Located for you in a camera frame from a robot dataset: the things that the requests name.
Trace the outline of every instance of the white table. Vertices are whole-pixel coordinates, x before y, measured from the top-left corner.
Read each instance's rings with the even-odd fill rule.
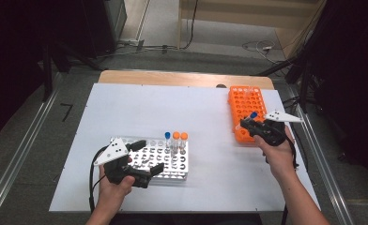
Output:
[[[263,90],[268,112],[283,111],[277,91]],[[260,149],[243,147],[232,133],[227,88],[133,84],[94,85],[61,174],[50,211],[88,212],[88,175],[96,152],[111,137],[162,138],[189,133],[187,181],[134,187],[125,212],[282,211],[284,198]],[[298,157],[298,175],[317,199]],[[94,180],[98,180],[95,170]]]

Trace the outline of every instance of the person's left hand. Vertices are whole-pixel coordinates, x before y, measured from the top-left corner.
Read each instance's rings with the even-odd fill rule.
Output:
[[[105,175],[104,166],[99,166],[99,169],[101,178]],[[87,224],[108,224],[119,210],[125,196],[131,192],[134,181],[134,177],[126,176],[119,185],[116,185],[110,183],[106,177],[101,179],[99,201]]]

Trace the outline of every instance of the black cloth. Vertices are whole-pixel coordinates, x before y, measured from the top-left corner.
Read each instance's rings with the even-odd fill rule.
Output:
[[[110,225],[262,225],[258,214],[117,214]]]
[[[310,59],[324,80],[314,96],[346,157],[368,169],[368,1],[333,2]]]
[[[0,1],[0,130],[44,81],[41,46],[19,12],[18,2]]]

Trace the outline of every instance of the test tube rack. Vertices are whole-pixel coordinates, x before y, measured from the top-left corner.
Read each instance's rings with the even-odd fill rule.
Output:
[[[140,140],[146,140],[146,146],[139,151],[130,152],[132,162],[129,163],[134,169],[149,171],[149,168],[164,163],[164,170],[154,178],[162,180],[185,181],[189,171],[189,147],[188,142],[184,148],[185,152],[171,155],[166,151],[165,139],[121,137],[124,144],[135,143]]]
[[[254,143],[249,131],[240,126],[240,119],[248,117],[256,112],[255,121],[263,122],[267,114],[261,90],[257,86],[231,86],[228,93],[230,104],[233,132],[239,143]]]

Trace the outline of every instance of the orange test tube rack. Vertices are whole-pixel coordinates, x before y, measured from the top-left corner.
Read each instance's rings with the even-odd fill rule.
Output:
[[[267,114],[263,96],[259,87],[256,86],[231,86],[228,93],[228,103],[230,104],[233,132],[239,143],[254,143],[249,131],[240,126],[240,119],[248,117],[251,113],[257,112],[255,121],[263,122]]]

